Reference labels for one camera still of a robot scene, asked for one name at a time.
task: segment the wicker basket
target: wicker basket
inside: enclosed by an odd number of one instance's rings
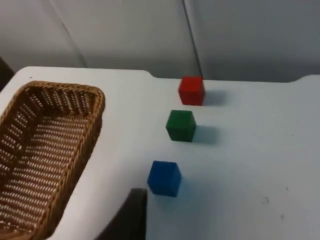
[[[55,231],[102,126],[103,92],[32,81],[0,118],[0,240]]]

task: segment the toy block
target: toy block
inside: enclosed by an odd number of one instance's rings
[[[172,110],[166,123],[172,141],[192,142],[196,127],[192,111]]]
[[[183,105],[202,106],[206,94],[202,76],[184,76],[178,91]]]
[[[176,197],[181,183],[178,164],[153,161],[147,183],[155,195]]]

